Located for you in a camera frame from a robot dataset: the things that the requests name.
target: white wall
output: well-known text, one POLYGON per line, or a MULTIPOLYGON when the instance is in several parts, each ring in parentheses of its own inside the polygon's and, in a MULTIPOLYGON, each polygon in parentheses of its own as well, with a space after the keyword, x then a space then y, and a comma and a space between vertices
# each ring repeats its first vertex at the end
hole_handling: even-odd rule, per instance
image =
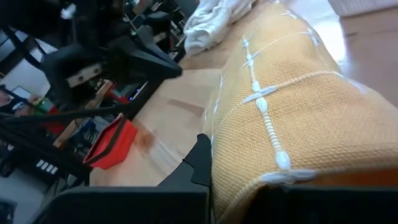
MULTIPOLYGON (((45 43, 40 43, 46 52, 54 51, 52 46, 45 43)), ((30 52, 33 57, 40 60, 42 54, 39 50, 34 49, 30 52)), ((12 90, 17 86, 21 86, 27 91, 44 96, 50 90, 50 84, 47 81, 44 73, 33 67, 26 60, 22 60, 15 68, 13 68, 6 77, 4 77, 0 84, 5 84, 8 90, 12 90)))

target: black strap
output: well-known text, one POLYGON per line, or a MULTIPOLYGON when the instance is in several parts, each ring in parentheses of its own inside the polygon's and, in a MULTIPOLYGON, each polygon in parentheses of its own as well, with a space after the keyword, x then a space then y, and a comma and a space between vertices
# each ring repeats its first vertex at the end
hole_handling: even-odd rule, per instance
POLYGON ((24 58, 35 68, 41 70, 41 64, 36 58, 34 58, 30 52, 26 49, 24 46, 24 43, 22 43, 21 40, 15 35, 14 31, 10 29, 10 27, 6 26, 2 28, 4 33, 8 36, 8 38, 11 40, 12 44, 14 44, 15 48, 22 52, 24 58))

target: white towel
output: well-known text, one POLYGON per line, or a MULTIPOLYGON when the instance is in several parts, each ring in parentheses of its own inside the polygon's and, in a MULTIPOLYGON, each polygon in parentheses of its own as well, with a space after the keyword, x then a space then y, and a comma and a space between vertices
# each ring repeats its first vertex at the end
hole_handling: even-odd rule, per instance
POLYGON ((184 27, 185 51, 193 55, 220 43, 229 25, 248 13, 256 0, 201 0, 184 27))

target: red container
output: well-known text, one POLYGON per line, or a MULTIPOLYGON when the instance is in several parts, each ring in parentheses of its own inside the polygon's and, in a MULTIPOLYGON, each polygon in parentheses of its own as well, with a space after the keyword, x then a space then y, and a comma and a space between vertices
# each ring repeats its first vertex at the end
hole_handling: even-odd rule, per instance
POLYGON ((125 117, 116 118, 99 134, 83 163, 109 169, 127 157, 137 129, 125 117))

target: white stitching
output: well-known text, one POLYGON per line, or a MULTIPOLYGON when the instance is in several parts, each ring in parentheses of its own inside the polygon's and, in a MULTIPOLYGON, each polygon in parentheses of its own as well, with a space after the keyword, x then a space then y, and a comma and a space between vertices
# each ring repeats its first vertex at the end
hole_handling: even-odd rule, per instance
POLYGON ((214 142, 214 132, 213 132, 213 128, 214 128, 214 117, 216 115, 217 109, 218 109, 218 104, 220 103, 220 96, 221 96, 221 89, 223 87, 223 83, 224 83, 224 77, 223 74, 220 74, 220 89, 218 91, 218 97, 216 100, 216 103, 214 105, 214 109, 213 109, 213 119, 211 120, 211 156, 213 157, 213 142, 214 142))
POLYGON ((227 208, 221 215, 221 218, 217 221, 217 224, 223 223, 227 214, 231 212, 232 209, 236 208, 237 204, 244 200, 249 192, 252 192, 254 189, 258 189, 258 185, 277 185, 286 182, 294 182, 295 180, 306 181, 313 179, 316 174, 316 171, 311 169, 292 169, 289 172, 266 173, 252 179, 235 194, 235 197, 228 204, 227 208))
POLYGON ((236 109, 238 109, 241 105, 243 105, 243 101, 240 101, 237 105, 235 105, 221 120, 220 125, 218 125, 217 130, 215 131, 215 135, 217 135, 218 131, 220 130, 221 126, 223 125, 224 121, 231 115, 232 112, 234 112, 236 109))
POLYGON ((282 13, 281 16, 290 16, 293 19, 297 19, 297 16, 293 12, 291 12, 290 10, 286 10, 286 12, 282 13))
POLYGON ((342 76, 343 76, 342 74, 340 74, 340 73, 338 73, 338 72, 335 72, 335 71, 318 71, 318 72, 311 72, 311 73, 302 75, 302 76, 300 76, 300 77, 293 78, 293 79, 291 79, 291 80, 289 80, 289 81, 283 82, 283 83, 278 84, 278 85, 272 85, 272 86, 265 87, 265 88, 263 88, 263 89, 257 91, 256 93, 253 93, 253 94, 249 95, 248 97, 246 97, 246 98, 243 100, 243 102, 244 102, 244 103, 249 103, 249 102, 252 101, 252 100, 256 100, 256 99, 258 99, 258 98, 260 98, 260 97, 267 96, 267 95, 269 95, 269 94, 275 92, 275 91, 278 90, 279 88, 283 88, 283 87, 287 87, 287 86, 289 86, 289 85, 293 85, 293 84, 295 84, 295 83, 304 81, 304 80, 306 80, 306 79, 308 79, 308 78, 312 78, 312 77, 317 76, 317 75, 329 75, 329 74, 334 74, 334 75, 337 75, 337 76, 339 76, 339 77, 342 77, 342 76))
MULTIPOLYGON (((267 21, 261 23, 261 25, 255 27, 255 28, 254 28, 254 32, 252 32, 252 33, 248 36, 247 40, 250 40, 250 39, 254 36, 254 34, 256 34, 256 31, 261 30, 264 26, 268 25, 269 23, 271 23, 272 21, 274 21, 274 20, 276 20, 276 19, 280 19, 280 16, 284 16, 284 15, 285 15, 285 14, 282 13, 282 14, 279 14, 279 15, 277 15, 277 16, 273 16, 272 18, 268 19, 267 21)), ((227 61, 226 64, 228 64, 228 63, 232 60, 232 58, 235 58, 235 57, 236 57, 236 55, 233 55, 233 56, 227 61)))
MULTIPOLYGON (((276 41, 272 41, 268 46, 272 45, 273 43, 276 43, 278 40, 276 41)), ((244 66, 246 66, 246 64, 249 67, 249 72, 250 72, 250 77, 252 80, 252 90, 254 92, 255 96, 261 96, 264 95, 264 93, 270 93, 276 90, 276 87, 271 88, 266 88, 265 90, 261 91, 261 87, 260 84, 258 83, 258 81, 256 80, 256 77, 254 75, 254 60, 252 59, 252 55, 249 52, 249 40, 245 39, 243 37, 243 46, 244 48, 246 48, 246 63, 244 66)), ((264 124, 266 126, 266 131, 268 134, 268 137, 271 141, 271 146, 275 151, 275 161, 279 167, 280 170, 290 170, 290 158, 289 155, 282 149, 282 146, 278 140, 278 137, 275 133, 275 128, 272 125, 272 121, 271 121, 271 117, 268 114, 268 103, 267 100, 264 97, 259 97, 256 99, 256 106, 259 109, 259 111, 262 114, 262 118, 264 121, 264 124)))
POLYGON ((320 45, 320 40, 318 39, 318 36, 314 33, 314 31, 311 28, 308 28, 308 33, 311 35, 311 39, 313 44, 318 47, 320 45))
POLYGON ((267 49, 268 47, 270 47, 270 46, 276 44, 278 41, 280 41, 280 40, 282 40, 282 39, 284 39, 284 38, 286 38, 286 37, 290 37, 290 36, 293 36, 293 35, 299 35, 299 34, 305 34, 305 35, 312 36, 311 33, 309 33, 309 32, 295 32, 295 33, 291 33, 291 34, 286 34, 286 35, 283 35, 282 37, 278 37, 277 39, 271 41, 271 43, 267 44, 267 45, 264 46, 262 49, 260 49, 259 52, 262 52, 263 50, 265 50, 265 49, 267 49))

